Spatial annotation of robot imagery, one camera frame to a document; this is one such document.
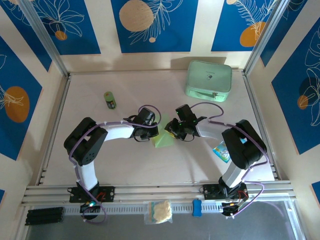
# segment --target white table surface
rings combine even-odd
[[[54,145],[46,170],[44,185],[74,185],[76,175],[68,160],[64,141],[85,117],[97,122],[120,121],[137,113],[144,104],[159,108],[170,119],[177,118],[175,109],[190,106],[201,99],[186,96],[186,70],[119,71],[79,74],[71,77]],[[108,109],[104,93],[111,91],[117,104]],[[231,92],[225,102],[218,103],[224,115],[216,118],[226,123],[248,120],[257,132],[257,121],[240,71],[233,71]],[[192,109],[197,117],[217,115],[212,105]],[[219,144],[214,139],[196,137],[192,142],[174,141],[174,145],[155,148],[152,141],[139,143],[133,138],[107,141],[95,159],[100,184],[175,184],[217,182],[229,163],[213,153]],[[269,165],[250,172],[248,181],[273,181]]]

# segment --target floral illustration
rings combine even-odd
[[[301,83],[298,107],[311,107],[311,126],[320,124],[320,26],[314,33],[305,56],[308,77]]]
[[[261,7],[258,7],[256,0],[226,0],[229,5],[235,5],[242,18],[245,19],[248,27],[240,36],[240,43],[244,47],[253,47],[266,25],[268,16],[274,9],[277,0],[264,0]]]
[[[29,25],[16,1],[2,2],[17,19]],[[31,3],[50,35],[61,41],[68,38],[68,33],[82,37],[83,33],[77,24],[81,23],[85,16],[70,10],[69,0],[33,0]]]
[[[305,1],[306,0],[291,0],[288,3],[288,6],[286,7],[284,13],[282,14],[282,17],[288,20],[289,12],[299,11]]]
[[[169,13],[176,10],[183,0],[129,0],[119,12],[121,24],[132,34],[131,44],[140,40],[154,43],[166,25],[170,26]]]
[[[0,54],[0,70],[6,63],[6,55]],[[29,97],[19,86],[9,87],[6,91],[0,86],[0,110],[5,108],[7,116],[16,123],[23,123],[29,113]]]

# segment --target mint green pouch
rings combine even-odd
[[[193,60],[189,64],[185,94],[223,102],[231,90],[232,68],[228,65]]]

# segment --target blue rectangle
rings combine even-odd
[[[41,90],[38,81],[0,37],[0,154],[17,160]],[[32,148],[31,135],[28,141]]]
[[[84,0],[33,0],[31,3],[61,55],[101,53]],[[19,6],[9,0],[0,0],[0,4],[48,70],[51,59],[44,53],[41,42]]]
[[[272,86],[299,154],[320,144],[320,18]]]
[[[190,52],[198,0],[111,0],[122,53]]]
[[[5,191],[0,189],[0,204],[2,202],[4,195],[5,195]]]
[[[226,0],[211,51],[251,51],[276,2],[276,0]]]
[[[318,203],[320,204],[320,181],[312,183],[312,188],[316,198],[318,199]]]
[[[289,2],[286,10],[282,14],[282,17],[280,18],[270,39],[268,40],[260,55],[264,66],[267,66],[271,57],[274,55],[275,51],[277,50],[280,43],[291,28],[292,24],[298,17],[302,8],[305,6],[306,2],[307,0],[291,0]]]

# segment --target small green can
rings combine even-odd
[[[117,104],[114,95],[112,92],[107,91],[104,95],[104,100],[109,109],[115,109]]]

